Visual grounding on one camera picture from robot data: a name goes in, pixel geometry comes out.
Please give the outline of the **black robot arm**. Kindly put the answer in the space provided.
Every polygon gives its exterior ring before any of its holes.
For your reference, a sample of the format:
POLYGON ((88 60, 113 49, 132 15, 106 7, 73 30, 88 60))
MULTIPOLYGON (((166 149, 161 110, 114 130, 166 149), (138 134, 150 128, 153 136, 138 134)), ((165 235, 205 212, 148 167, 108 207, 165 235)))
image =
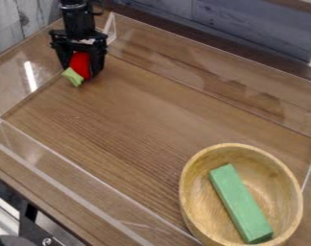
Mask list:
POLYGON ((101 0, 59 0, 64 28, 49 30, 51 48, 60 65, 71 67, 75 72, 89 80, 104 68, 108 36, 96 30, 96 12, 92 3, 102 4, 101 0))

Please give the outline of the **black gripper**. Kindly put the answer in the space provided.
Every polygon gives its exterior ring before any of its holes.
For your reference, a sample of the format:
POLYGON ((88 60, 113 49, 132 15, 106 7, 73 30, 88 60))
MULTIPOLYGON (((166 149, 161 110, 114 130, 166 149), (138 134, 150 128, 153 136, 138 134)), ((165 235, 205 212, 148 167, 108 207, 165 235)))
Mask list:
POLYGON ((61 68, 68 68, 75 51, 89 52, 91 76, 94 77, 104 68, 108 36, 92 31, 84 37, 69 37, 64 30, 51 30, 49 35, 51 47, 57 55, 61 68))

